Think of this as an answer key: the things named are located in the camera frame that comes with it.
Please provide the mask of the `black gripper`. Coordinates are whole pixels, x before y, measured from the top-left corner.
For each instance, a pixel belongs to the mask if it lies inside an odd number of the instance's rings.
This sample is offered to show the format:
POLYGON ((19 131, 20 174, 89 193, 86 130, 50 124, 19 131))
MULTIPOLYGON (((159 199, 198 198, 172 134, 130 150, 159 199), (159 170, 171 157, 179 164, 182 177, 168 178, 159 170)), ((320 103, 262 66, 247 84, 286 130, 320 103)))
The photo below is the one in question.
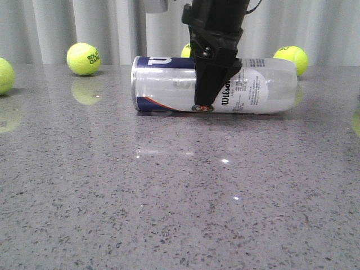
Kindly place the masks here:
POLYGON ((243 29, 233 32, 209 30, 190 25, 190 56, 196 71, 195 105, 211 106, 222 87, 235 75, 242 62, 237 58, 243 29), (215 62, 231 62, 220 65, 215 62))

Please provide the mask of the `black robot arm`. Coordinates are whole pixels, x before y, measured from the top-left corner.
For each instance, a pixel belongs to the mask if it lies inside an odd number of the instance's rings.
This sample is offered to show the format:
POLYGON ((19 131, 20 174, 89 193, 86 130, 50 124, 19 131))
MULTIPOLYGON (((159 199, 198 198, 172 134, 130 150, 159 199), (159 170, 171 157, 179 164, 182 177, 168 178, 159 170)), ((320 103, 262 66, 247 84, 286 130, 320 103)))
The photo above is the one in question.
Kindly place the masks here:
POLYGON ((182 22, 190 34, 190 58, 195 65, 194 103, 211 107, 222 87, 237 74, 242 63, 237 58, 238 43, 249 1, 193 1, 183 8, 182 22))

